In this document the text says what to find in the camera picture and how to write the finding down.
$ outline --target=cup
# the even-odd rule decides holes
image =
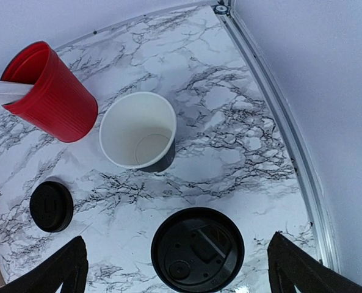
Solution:
[[[100,145],[115,165],[145,172],[167,169],[175,157],[176,115],[162,96],[137,92],[117,99],[100,126]]]
[[[62,142],[81,139],[95,124],[95,98],[45,42],[18,53],[1,80],[34,84],[22,99],[3,107]]]

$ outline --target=marble table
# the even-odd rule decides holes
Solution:
[[[267,245],[282,231],[316,254],[291,160],[248,65],[208,6],[146,16],[58,50],[97,98],[100,114],[82,140],[57,141],[0,107],[0,268],[7,282],[74,236],[87,244],[87,292],[170,292],[150,245],[172,213],[207,206],[230,217],[245,242],[244,265],[223,292],[270,292]],[[136,91],[166,97],[178,115],[176,157],[158,174],[118,168],[100,150],[106,109]],[[59,233],[39,230],[32,191],[56,179],[74,216]]]

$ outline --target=white marble pattern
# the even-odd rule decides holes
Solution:
[[[276,231],[311,255],[315,244],[291,160],[237,49],[210,7],[145,17],[59,51],[97,98],[95,128],[58,142],[0,108],[0,267],[6,281],[81,235],[87,292],[170,292],[150,245],[158,226],[191,206],[222,211],[239,227],[245,261],[223,292],[270,292],[267,245]],[[178,115],[176,157],[163,173],[123,170],[100,151],[98,128],[116,98],[166,97]],[[70,226],[49,234],[29,215],[29,198],[49,177],[74,199]]]

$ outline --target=round black object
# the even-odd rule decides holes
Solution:
[[[61,183],[45,181],[34,190],[30,199],[34,223],[45,232],[60,232],[71,222],[71,193]]]
[[[156,231],[151,258],[159,278],[178,292],[217,292],[239,273],[244,243],[227,216],[209,208],[171,215]]]

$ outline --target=cup rim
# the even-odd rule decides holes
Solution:
[[[163,100],[168,105],[168,108],[170,109],[170,112],[172,113],[172,116],[173,116],[174,131],[172,132],[171,138],[168,141],[166,147],[154,159],[148,161],[147,163],[140,164],[140,165],[123,165],[123,164],[119,164],[119,163],[115,162],[112,158],[110,158],[107,155],[107,153],[105,152],[105,150],[104,150],[103,143],[102,143],[103,122],[105,121],[106,117],[109,115],[109,112],[111,111],[111,109],[113,109],[113,107],[115,107],[119,102],[123,101],[124,99],[130,98],[132,96],[141,95],[141,94],[155,96],[155,97]],[[167,101],[167,99],[165,99],[163,96],[158,95],[157,93],[153,93],[153,92],[134,92],[134,93],[130,93],[128,95],[125,95],[125,96],[122,96],[121,98],[116,99],[114,101],[114,103],[108,108],[106,113],[103,115],[103,118],[102,118],[101,124],[100,124],[100,133],[99,133],[101,150],[104,153],[104,155],[108,158],[109,161],[111,161],[113,164],[115,164],[115,165],[117,165],[119,167],[123,167],[123,168],[126,168],[126,169],[145,168],[145,167],[148,167],[148,166],[151,166],[151,165],[155,164],[156,162],[158,162],[160,159],[162,159],[167,154],[167,152],[169,151],[169,149],[170,149],[170,147],[171,147],[171,145],[172,145],[172,143],[173,143],[173,141],[175,139],[176,127],[177,127],[177,125],[176,125],[176,114],[175,114],[174,108],[170,104],[170,102]]]

